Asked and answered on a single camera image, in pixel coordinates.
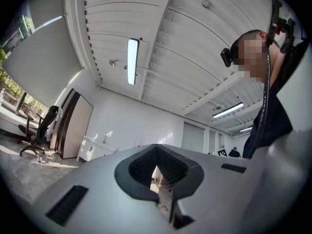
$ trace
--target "ceiling beam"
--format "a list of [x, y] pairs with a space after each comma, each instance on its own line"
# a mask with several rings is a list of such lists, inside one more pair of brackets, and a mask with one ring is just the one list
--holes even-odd
[[147, 71], [148, 73], [153, 74], [154, 76], [158, 77], [159, 79], [161, 79], [161, 80], [163, 80], [163, 81], [166, 81], [167, 83], [169, 83], [169, 84], [171, 84], [171, 85], [173, 85], [173, 86], [175, 86], [175, 87], [178, 87], [179, 89], [185, 90], [186, 92], [188, 92], [189, 94], [192, 94], [192, 95], [195, 96], [195, 97], [200, 98], [200, 95], [199, 95], [200, 93], [199, 93], [199, 92], [193, 90], [193, 89], [190, 88], [190, 87], [187, 87], [187, 86], [184, 86], [184, 85], [180, 84], [179, 82], [173, 80], [173, 79], [170, 78], [170, 77], [166, 77], [166, 76], [164, 76], [164, 75], [162, 75], [162, 74], [159, 74], [159, 73], [156, 73], [156, 72], [154, 72], [154, 71], [152, 71], [152, 70], [143, 68], [143, 72], [144, 72], [144, 71]]
[[232, 86], [234, 86], [240, 79], [242, 78], [241, 72], [236, 72], [232, 74], [229, 78], [227, 78], [224, 82], [220, 83], [217, 87], [212, 89], [208, 94], [195, 101], [193, 104], [188, 106], [186, 109], [182, 111], [183, 115], [188, 114], [189, 112], [195, 110], [198, 107], [206, 104], [208, 101], [216, 98]]
[[250, 135], [250, 132], [243, 133], [243, 134], [238, 134], [238, 135], [234, 135], [234, 136], [230, 136], [230, 138], [238, 138], [238, 137], [242, 137], [242, 136], [245, 136], [245, 135]]
[[231, 114], [229, 116], [225, 116], [225, 117], [223, 117], [221, 119], [215, 120], [215, 121], [211, 122], [209, 125], [210, 126], [216, 126], [216, 125], [224, 123], [224, 122], [226, 122], [226, 121], [228, 121], [230, 119], [235, 119], [236, 117], [240, 117], [240, 116], [243, 116], [245, 114], [248, 114], [248, 113], [250, 113], [250, 112], [252, 112], [254, 110], [260, 109], [262, 107], [262, 103], [263, 103], [263, 101], [260, 100], [257, 103], [240, 110], [239, 112], [236, 112], [236, 113]]
[[[155, 43], [157, 41], [157, 36], [159, 34], [160, 28], [162, 26], [163, 23], [163, 19], [167, 13], [169, 4], [170, 4], [171, 0], [162, 0], [162, 2], [160, 3], [160, 6], [158, 7], [157, 13], [154, 17], [154, 24], [153, 27], [151, 29], [151, 33], [148, 39], [148, 46], [147, 46], [147, 50], [146, 50], [146, 55], [145, 55], [145, 59], [144, 59], [144, 64], [143, 67], [146, 69], [149, 69], [149, 63], [151, 61], [152, 58], [152, 53], [154, 50], [154, 46]], [[142, 85], [140, 87], [140, 93], [138, 96], [139, 100], [142, 100], [142, 96], [143, 96], [143, 91], [144, 91], [144, 86], [145, 86], [145, 81], [146, 81], [146, 76], [147, 76], [147, 70], [144, 69], [143, 73], [142, 73]]]
[[64, 0], [65, 14], [68, 32], [73, 43], [74, 50], [82, 68], [91, 70], [98, 84], [102, 80], [97, 72], [97, 66], [93, 58], [88, 38], [86, 17], [84, 12], [84, 0]]
[[254, 121], [251, 120], [251, 121], [247, 121], [243, 124], [239, 124], [237, 126], [233, 126], [233, 127], [228, 127], [228, 128], [224, 128], [223, 130], [225, 132], [232, 132], [232, 131], [236, 131], [236, 130], [242, 130], [242, 129], [245, 129], [245, 128], [248, 128], [248, 127], [251, 127], [253, 125]]
[[233, 116], [235, 119], [239, 121], [240, 124], [243, 124], [245, 127], [247, 127], [246, 124], [240, 118], [238, 118], [235, 114], [233, 114]]

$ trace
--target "short dark hair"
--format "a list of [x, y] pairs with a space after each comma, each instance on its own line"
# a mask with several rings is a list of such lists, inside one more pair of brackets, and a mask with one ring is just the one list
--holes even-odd
[[263, 32], [262, 30], [259, 30], [259, 29], [253, 29], [253, 30], [250, 30], [250, 31], [247, 31], [246, 33], [244, 33], [243, 35], [241, 35], [231, 46], [231, 49], [230, 49], [230, 53], [231, 53], [231, 57], [232, 57], [232, 60], [233, 60], [233, 63], [234, 64], [238, 64], [238, 43], [241, 39], [243, 39], [246, 35], [250, 35], [250, 34], [257, 34], [259, 32]]

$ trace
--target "black vent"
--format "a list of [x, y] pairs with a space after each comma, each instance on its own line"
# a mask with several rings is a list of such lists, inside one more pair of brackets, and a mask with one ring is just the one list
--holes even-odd
[[234, 172], [238, 172], [243, 174], [246, 171], [246, 167], [242, 167], [242, 166], [235, 166], [235, 165], [231, 165], [231, 164], [223, 164], [221, 166], [221, 168], [226, 169], [226, 170], [231, 170]]
[[189, 168], [185, 163], [160, 148], [157, 155], [158, 167], [170, 186], [173, 186], [187, 175]]
[[131, 162], [129, 173], [137, 182], [150, 188], [151, 177], [156, 167], [156, 152], [148, 151], [138, 159]]
[[46, 215], [57, 224], [64, 226], [77, 205], [81, 202], [88, 189], [75, 185]]

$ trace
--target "window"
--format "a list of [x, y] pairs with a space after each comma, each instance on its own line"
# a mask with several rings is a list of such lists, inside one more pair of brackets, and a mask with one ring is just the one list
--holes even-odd
[[25, 100], [22, 103], [22, 111], [29, 113], [34, 119], [39, 120], [39, 116], [44, 117], [48, 108], [43, 106], [40, 102], [32, 98], [30, 95], [26, 95]]
[[205, 130], [197, 126], [184, 123], [182, 148], [202, 153], [204, 151]]
[[209, 130], [209, 152], [215, 151], [215, 134], [216, 132]]
[[14, 110], [19, 98], [24, 91], [18, 86], [9, 75], [0, 68], [0, 90], [4, 89], [3, 104]]
[[224, 137], [222, 134], [219, 134], [219, 149], [224, 148]]
[[0, 91], [3, 89], [4, 94], [1, 107], [4, 108], [4, 112], [5, 110], [9, 110], [23, 118], [27, 118], [24, 113], [27, 112], [34, 118], [35, 122], [39, 121], [38, 115], [44, 117], [47, 114], [47, 107], [26, 94], [25, 91], [0, 68]]

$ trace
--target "white cabinet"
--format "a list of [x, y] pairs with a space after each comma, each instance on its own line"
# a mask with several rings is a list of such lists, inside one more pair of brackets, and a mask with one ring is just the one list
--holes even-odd
[[105, 144], [96, 143], [94, 139], [84, 136], [77, 160], [81, 157], [86, 161], [90, 161], [94, 158], [113, 154], [115, 151], [117, 151], [117, 149], [106, 147]]

